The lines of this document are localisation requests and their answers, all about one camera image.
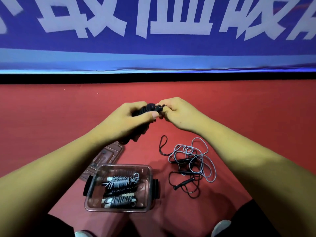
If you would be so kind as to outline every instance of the shoe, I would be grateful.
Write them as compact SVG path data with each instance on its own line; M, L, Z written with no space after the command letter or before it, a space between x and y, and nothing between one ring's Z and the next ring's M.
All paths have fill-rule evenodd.
M75 237L96 237L96 236L88 230L81 230L81 231L75 232Z
M215 225L214 230L212 231L211 237L215 237L218 235L221 231L226 229L228 226L230 226L232 222L230 220L222 220L217 225Z

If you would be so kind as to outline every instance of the right arm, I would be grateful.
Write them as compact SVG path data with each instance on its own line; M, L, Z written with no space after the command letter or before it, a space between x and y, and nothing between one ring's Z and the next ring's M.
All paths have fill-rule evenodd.
M203 137L282 236L316 236L316 176L176 97L163 116Z

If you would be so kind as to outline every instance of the hand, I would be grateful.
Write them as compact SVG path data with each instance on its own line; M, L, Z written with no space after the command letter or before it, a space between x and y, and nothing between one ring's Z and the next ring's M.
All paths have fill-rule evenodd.
M147 103L144 101L124 103L110 114L101 124L95 127L92 132L102 142L114 142L129 135L136 127L155 121L159 116L156 111L149 111L139 116L132 116L132 112L140 110Z
M206 115L179 97L162 100L159 105L166 105L160 119L165 118L181 130L196 132L201 119L207 118Z

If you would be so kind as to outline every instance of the white lettering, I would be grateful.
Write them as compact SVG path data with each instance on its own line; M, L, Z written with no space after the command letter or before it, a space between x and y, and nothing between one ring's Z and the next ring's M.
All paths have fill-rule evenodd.
M215 0L204 0L200 22L194 22L198 0L190 0L186 22L180 22L183 0L175 0L173 20L167 22L168 0L157 0L157 21L150 22L151 34L209 35L209 23ZM146 38L150 0L138 0L136 34Z
M316 0L310 4L304 15L291 31L287 40L294 40L300 32L307 32L304 40L311 40L316 35L316 17L312 17L316 12Z
M18 15L20 12L23 11L23 8L20 6L20 4L17 2L17 0L0 0L2 3L6 6L6 8L11 12L13 16ZM7 27L0 17L0 34L6 34L7 33Z
M278 22L295 7L300 0L259 0L253 10L250 10L253 0L245 0L241 11L235 11L239 0L230 0L220 32L227 32L228 27L237 27L236 39L245 31L245 41L251 39L263 32L268 37L275 40L285 28ZM273 3L275 1L286 2L286 5L273 14ZM261 24L249 27L254 20L261 14Z
M113 16L117 0L104 0L102 5L97 0L84 0L84 2L95 15L88 21L88 28L94 37L106 27L121 36L125 35L127 22Z
M76 0L35 0L43 18L38 18L45 32L76 30L79 38L88 38L87 17L81 14ZM67 7L69 16L56 17L52 6Z

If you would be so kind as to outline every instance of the red floor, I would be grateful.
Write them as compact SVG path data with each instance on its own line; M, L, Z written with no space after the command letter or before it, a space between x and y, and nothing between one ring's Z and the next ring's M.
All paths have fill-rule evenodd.
M78 138L124 102L182 97L209 117L316 173L316 81L168 82L95 85L0 86L0 176ZM214 183L203 181L198 199L168 184L171 170L158 145L168 136L165 151L190 144L195 135L158 120L137 143L130 142L119 163L148 164L161 183L161 199L146 214L132 214L142 236L205 236L216 222L231 218L250 199L214 151ZM84 182L77 180L51 210L75 230L110 236L122 214L84 209Z

